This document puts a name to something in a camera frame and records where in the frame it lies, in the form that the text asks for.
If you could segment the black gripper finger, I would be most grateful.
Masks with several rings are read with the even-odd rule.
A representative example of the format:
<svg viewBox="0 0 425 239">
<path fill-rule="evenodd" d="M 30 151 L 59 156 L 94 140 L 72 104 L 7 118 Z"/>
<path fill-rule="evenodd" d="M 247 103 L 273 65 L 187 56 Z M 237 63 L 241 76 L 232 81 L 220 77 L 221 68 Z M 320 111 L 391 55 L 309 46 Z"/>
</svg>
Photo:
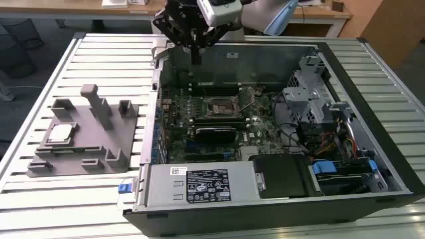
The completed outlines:
<svg viewBox="0 0 425 239">
<path fill-rule="evenodd" d="M 228 23 L 213 27 L 212 30 L 207 27 L 197 29 L 197 65 L 203 62 L 201 49 L 212 47 L 232 28 L 233 23 Z"/>
<path fill-rule="evenodd" d="M 158 12 L 154 25 L 168 39 L 185 48 L 191 55 L 191 63 L 197 64 L 197 46 L 193 38 L 195 28 L 191 25 L 193 10 L 187 8 L 164 8 Z"/>
</svg>

